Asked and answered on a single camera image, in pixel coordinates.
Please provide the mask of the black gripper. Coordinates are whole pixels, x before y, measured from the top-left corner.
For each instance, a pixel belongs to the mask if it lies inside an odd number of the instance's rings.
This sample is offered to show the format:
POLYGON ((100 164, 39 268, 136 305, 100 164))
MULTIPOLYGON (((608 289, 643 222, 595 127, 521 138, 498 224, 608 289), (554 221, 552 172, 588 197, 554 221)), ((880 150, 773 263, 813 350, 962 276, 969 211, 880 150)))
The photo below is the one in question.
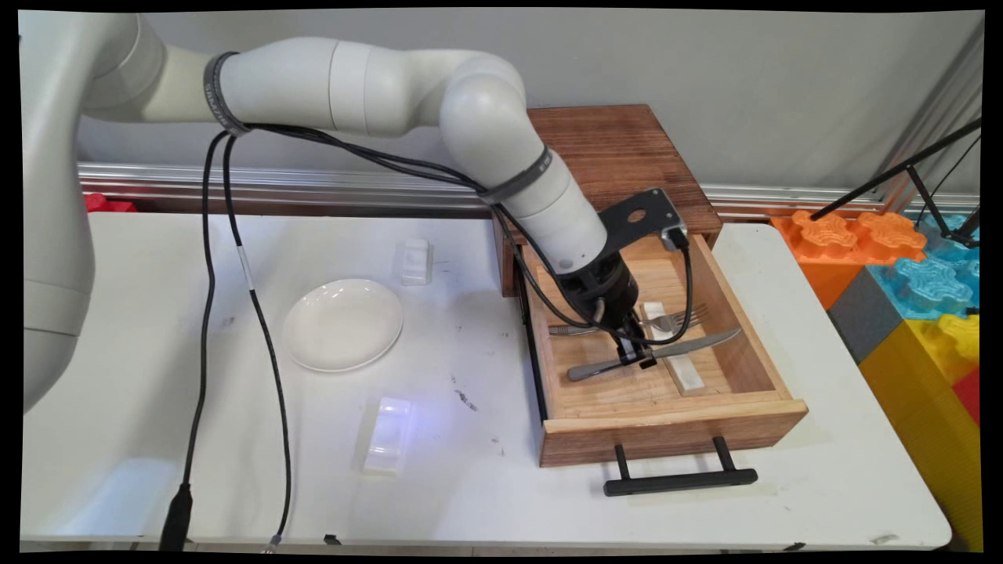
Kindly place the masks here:
POLYGON ((636 315, 640 290, 620 251, 591 261, 572 273, 556 276, 567 306, 574 311, 574 324, 598 324, 622 334, 623 349, 618 349, 620 365, 641 369, 655 367, 654 350, 636 315))

